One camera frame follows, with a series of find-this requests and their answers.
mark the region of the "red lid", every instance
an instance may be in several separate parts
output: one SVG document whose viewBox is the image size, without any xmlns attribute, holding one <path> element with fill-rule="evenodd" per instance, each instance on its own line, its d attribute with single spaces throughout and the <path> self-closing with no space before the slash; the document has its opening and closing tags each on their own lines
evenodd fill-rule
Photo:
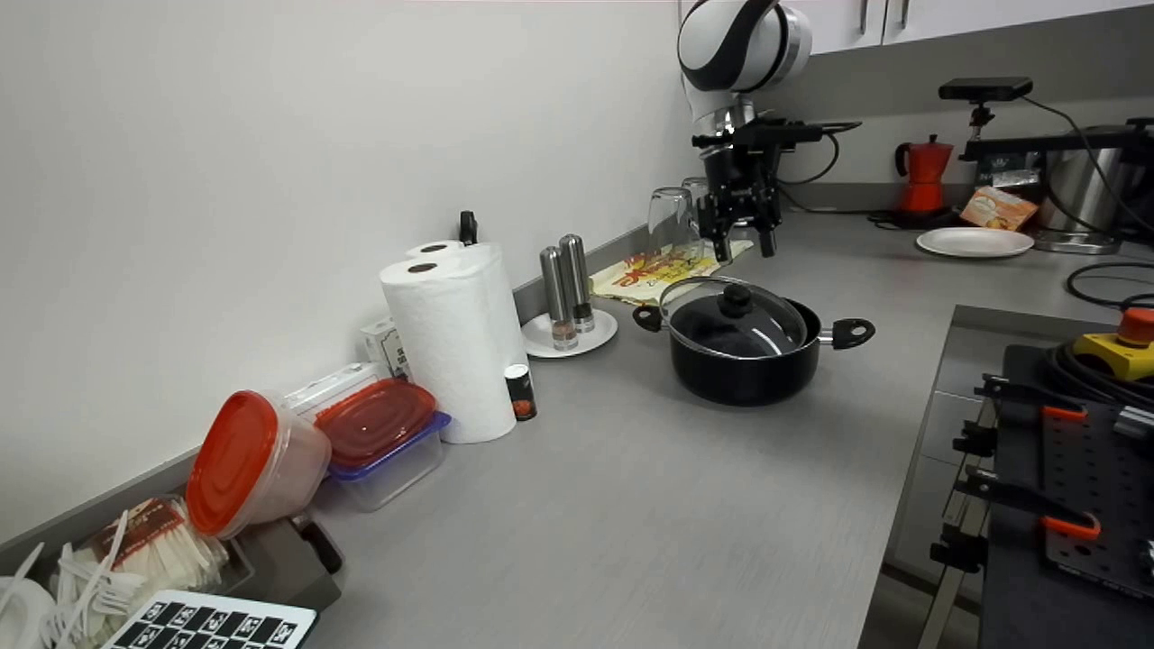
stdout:
<svg viewBox="0 0 1154 649">
<path fill-rule="evenodd" d="M 377 377 L 316 411 L 316 429 L 332 438 L 332 464 L 361 469 L 422 431 L 433 413 L 435 400 L 422 384 Z"/>
<path fill-rule="evenodd" d="M 1130 347 L 1152 347 L 1152 342 L 1154 342 L 1154 311 L 1148 311 L 1148 306 L 1130 306 L 1130 311 L 1120 312 L 1119 338 L 1130 342 Z"/>
<path fill-rule="evenodd" d="M 224 400 L 185 487 L 188 520 L 218 536 L 249 501 L 278 452 L 278 406 L 261 393 Z"/>
</svg>

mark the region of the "pot lid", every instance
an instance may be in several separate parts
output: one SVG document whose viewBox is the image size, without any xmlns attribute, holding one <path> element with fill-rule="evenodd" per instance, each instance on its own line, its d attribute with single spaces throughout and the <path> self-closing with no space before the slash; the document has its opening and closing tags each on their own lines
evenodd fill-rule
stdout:
<svg viewBox="0 0 1154 649">
<path fill-rule="evenodd" d="M 721 297 L 679 306 L 672 333 L 698 353 L 734 359 L 787 357 L 811 338 L 805 316 L 787 299 L 745 286 L 726 286 Z"/>
</svg>

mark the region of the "paper towel roll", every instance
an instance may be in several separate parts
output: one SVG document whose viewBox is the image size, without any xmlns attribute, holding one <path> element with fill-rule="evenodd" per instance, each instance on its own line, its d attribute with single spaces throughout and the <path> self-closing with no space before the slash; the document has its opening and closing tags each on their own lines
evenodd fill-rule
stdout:
<svg viewBox="0 0 1154 649">
<path fill-rule="evenodd" d="M 507 288 L 502 249 L 492 243 L 463 246 L 463 243 L 422 243 L 408 249 L 410 261 L 444 261 L 444 262 L 484 262 L 484 293 L 487 293 L 487 312 L 494 320 L 494 338 L 502 347 L 506 363 L 531 363 L 525 342 L 518 334 L 516 299 Z"/>
<path fill-rule="evenodd" d="M 454 417 L 452 442 L 498 438 L 516 426 L 487 306 L 487 261 L 463 249 L 452 261 L 417 255 L 381 271 L 410 377 Z"/>
</svg>

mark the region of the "pot handle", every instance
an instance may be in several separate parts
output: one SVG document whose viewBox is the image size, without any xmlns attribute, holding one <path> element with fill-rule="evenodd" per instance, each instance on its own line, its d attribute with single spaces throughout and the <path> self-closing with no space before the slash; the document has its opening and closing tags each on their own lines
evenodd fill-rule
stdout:
<svg viewBox="0 0 1154 649">
<path fill-rule="evenodd" d="M 832 320 L 832 348 L 861 347 L 876 334 L 876 323 L 864 316 Z"/>
<path fill-rule="evenodd" d="M 899 175 L 909 173 L 905 154 L 909 154 L 909 140 L 894 148 L 894 168 L 899 168 Z"/>
<path fill-rule="evenodd" d="M 652 304 L 634 306 L 634 320 L 640 320 L 646 333 L 659 333 L 665 311 L 652 306 Z"/>
</svg>

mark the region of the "black knob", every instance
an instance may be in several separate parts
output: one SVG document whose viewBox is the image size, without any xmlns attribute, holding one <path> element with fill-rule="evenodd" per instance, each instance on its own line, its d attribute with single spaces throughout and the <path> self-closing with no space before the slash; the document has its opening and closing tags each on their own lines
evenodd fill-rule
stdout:
<svg viewBox="0 0 1154 649">
<path fill-rule="evenodd" d="M 726 316 L 743 316 L 743 312 L 749 312 L 749 304 L 755 304 L 749 288 L 743 288 L 743 286 L 726 286 L 726 293 L 721 293 L 721 312 L 726 312 Z"/>
</svg>

